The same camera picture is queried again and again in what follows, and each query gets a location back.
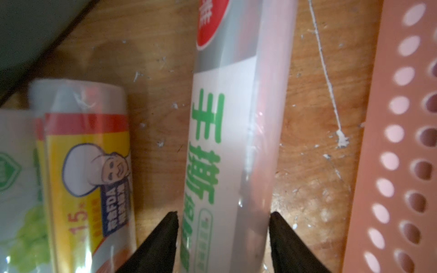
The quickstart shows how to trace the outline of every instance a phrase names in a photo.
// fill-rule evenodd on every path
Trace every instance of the red circular logo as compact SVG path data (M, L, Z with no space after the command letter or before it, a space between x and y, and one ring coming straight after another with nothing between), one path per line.
M197 47L204 49L214 37L225 16L229 0L200 0Z

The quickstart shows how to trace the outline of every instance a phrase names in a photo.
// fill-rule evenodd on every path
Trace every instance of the red stripe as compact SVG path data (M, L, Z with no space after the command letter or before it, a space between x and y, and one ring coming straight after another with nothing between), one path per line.
M45 114L47 135L87 135L128 130L128 117L118 114Z
M35 119L36 137L38 140L44 140L44 126L42 124L42 118Z

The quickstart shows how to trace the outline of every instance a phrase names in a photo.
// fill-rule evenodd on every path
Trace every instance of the transparent plastic wrap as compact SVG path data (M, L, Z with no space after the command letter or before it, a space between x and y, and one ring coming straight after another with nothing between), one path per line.
M0 272L51 273L30 111L0 109Z
M104 83L39 79L30 100L53 271L113 273L136 250L125 93Z
M200 1L184 273L260 270L296 9L295 0Z

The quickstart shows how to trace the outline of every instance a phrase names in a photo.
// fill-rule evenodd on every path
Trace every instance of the printed number 15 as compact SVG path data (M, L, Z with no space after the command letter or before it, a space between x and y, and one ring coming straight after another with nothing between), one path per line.
M71 213L68 213L68 222L77 222L79 220L81 221L85 221L86 219L88 219L88 213L84 212L84 211L78 211L74 214L74 217L71 216Z

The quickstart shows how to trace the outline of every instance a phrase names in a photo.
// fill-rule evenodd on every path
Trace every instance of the green leaf logo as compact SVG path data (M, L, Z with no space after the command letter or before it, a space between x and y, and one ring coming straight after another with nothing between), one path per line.
M20 174L21 166L9 155L0 152L0 191L7 190Z

